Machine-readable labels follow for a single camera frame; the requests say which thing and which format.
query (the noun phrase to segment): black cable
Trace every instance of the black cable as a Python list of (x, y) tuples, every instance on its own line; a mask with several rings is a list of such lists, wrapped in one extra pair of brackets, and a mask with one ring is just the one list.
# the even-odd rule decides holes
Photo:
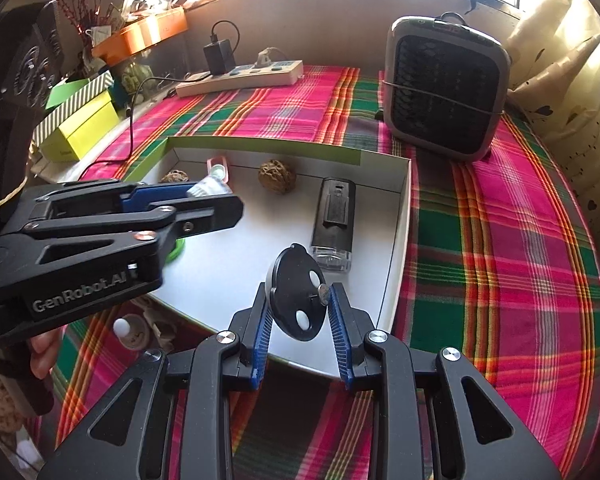
[(17, 456), (20, 460), (22, 460), (25, 464), (27, 464), (30, 468), (33, 469), (33, 471), (35, 471), (36, 473), (40, 473), (40, 469), (38, 469), (36, 466), (34, 466), (31, 462), (29, 462), (29, 460), (27, 460), (26, 458), (24, 458), (20, 453), (18, 453), (13, 447), (11, 447), (11, 444), (8, 444), (7, 442), (5, 442), (2, 437), (0, 436), (0, 442), (2, 443), (2, 445), (7, 448), (9, 451), (11, 451), (15, 456)]
[(231, 25), (234, 26), (235, 31), (238, 33), (238, 39), (235, 41), (235, 46), (234, 49), (231, 51), (231, 53), (233, 54), (235, 52), (235, 49), (238, 48), (238, 45), (240, 44), (240, 29), (238, 28), (238, 26), (232, 22), (231, 20), (219, 20), (218, 22), (215, 22), (212, 26), (211, 26), (211, 43), (217, 43), (218, 42), (218, 37), (216, 36), (214, 30), (216, 28), (216, 25), (218, 23), (231, 23)]
[(202, 77), (199, 77), (198, 79), (176, 79), (174, 77), (151, 76), (151, 77), (148, 77), (147, 79), (145, 79), (144, 81), (142, 81), (140, 83), (140, 85), (138, 86), (138, 88), (136, 89), (136, 92), (134, 93), (133, 98), (131, 99), (131, 108), (129, 108), (129, 154), (125, 158), (108, 158), (106, 160), (95, 160), (90, 165), (88, 165), (86, 168), (84, 168), (84, 170), (78, 177), (78, 180), (80, 180), (82, 177), (84, 177), (84, 175), (87, 173), (87, 171), (89, 171), (91, 169), (91, 167), (95, 166), (96, 164), (106, 164), (107, 162), (124, 163), (133, 156), (133, 154), (134, 154), (134, 108), (136, 107), (136, 98), (138, 97), (138, 94), (140, 93), (142, 86), (144, 86), (144, 83), (146, 83), (147, 81), (170, 81), (173, 83), (197, 83), (199, 81), (202, 81), (203, 79), (206, 79), (210, 75), (211, 74), (208, 73), (208, 74), (203, 75)]
[(494, 112), (493, 110), (482, 110), (481, 108), (476, 108), (475, 106), (471, 106), (468, 104), (465, 104), (463, 102), (460, 101), (456, 101), (455, 99), (450, 99), (449, 97), (445, 97), (443, 95), (440, 94), (436, 94), (435, 92), (429, 92), (427, 90), (421, 90), (419, 88), (414, 88), (412, 86), (407, 86), (407, 85), (398, 85), (397, 83), (391, 83), (389, 81), (385, 81), (382, 80), (382, 82), (385, 85), (389, 85), (392, 86), (394, 88), (399, 88), (400, 90), (408, 90), (409, 92), (416, 92), (417, 94), (424, 94), (424, 95), (428, 95), (430, 97), (437, 97), (438, 99), (442, 99), (443, 101), (447, 101), (448, 103), (452, 103), (464, 108), (468, 108), (469, 110), (473, 110), (474, 112), (480, 112), (481, 114), (486, 114), (486, 115), (502, 115), (502, 112)]
[(436, 16), (436, 19), (437, 20), (442, 20), (443, 22), (447, 22), (448, 20), (446, 20), (445, 18), (448, 18), (449, 16), (452, 16), (456, 20), (460, 21), (462, 23), (462, 25), (464, 25), (465, 27), (468, 26), (466, 24), (466, 21), (464, 20), (464, 18), (462, 16), (460, 16), (460, 14), (458, 14), (457, 12), (443, 12), (439, 16)]

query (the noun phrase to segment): white dot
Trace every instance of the white dot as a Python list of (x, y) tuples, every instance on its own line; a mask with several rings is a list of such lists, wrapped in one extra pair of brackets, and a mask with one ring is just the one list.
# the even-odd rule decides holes
[(314, 284), (315, 288), (318, 288), (320, 286), (320, 276), (318, 276), (318, 274), (314, 270), (309, 271), (309, 279)]
[(126, 337), (131, 332), (131, 325), (129, 322), (123, 317), (119, 317), (117, 320), (113, 322), (113, 333), (117, 337)]
[(298, 322), (298, 326), (302, 330), (309, 330), (311, 323), (309, 323), (309, 318), (307, 317), (307, 314), (305, 314), (302, 310), (296, 310), (296, 321)]

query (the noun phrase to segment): walnut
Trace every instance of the walnut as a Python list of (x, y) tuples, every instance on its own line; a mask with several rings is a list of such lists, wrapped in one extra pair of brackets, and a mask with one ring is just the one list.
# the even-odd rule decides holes
[(284, 162), (270, 160), (260, 166), (258, 180), (265, 188), (283, 195), (296, 186), (296, 172)]
[(164, 184), (166, 182), (188, 182), (189, 175), (184, 171), (180, 170), (171, 170), (164, 177), (160, 179), (160, 183)]

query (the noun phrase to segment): black speaker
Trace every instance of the black speaker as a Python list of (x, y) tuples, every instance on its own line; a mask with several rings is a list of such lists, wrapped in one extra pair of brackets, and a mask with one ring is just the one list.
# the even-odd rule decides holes
[[(60, 80), (64, 56), (57, 13), (51, 1), (0, 15), (0, 200), (24, 179), (33, 130)], [(0, 228), (15, 202), (0, 208)]]

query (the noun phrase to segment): orange tray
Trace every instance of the orange tray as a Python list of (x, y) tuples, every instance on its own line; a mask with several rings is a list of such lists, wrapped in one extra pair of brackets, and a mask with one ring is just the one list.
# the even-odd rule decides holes
[(133, 54), (184, 32), (188, 28), (184, 9), (176, 7), (127, 25), (94, 46), (91, 53), (93, 57), (99, 57), (109, 66), (114, 66)]

